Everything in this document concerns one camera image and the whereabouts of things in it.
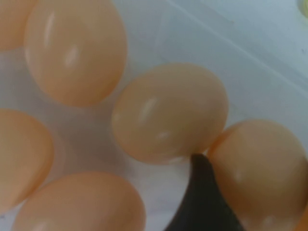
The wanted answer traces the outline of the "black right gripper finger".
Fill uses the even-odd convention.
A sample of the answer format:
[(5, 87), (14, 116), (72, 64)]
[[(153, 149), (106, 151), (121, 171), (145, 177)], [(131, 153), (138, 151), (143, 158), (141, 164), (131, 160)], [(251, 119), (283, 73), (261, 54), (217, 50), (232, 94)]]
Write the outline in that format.
[(189, 183), (166, 231), (242, 231), (244, 228), (223, 198), (214, 170), (203, 154), (191, 156)]

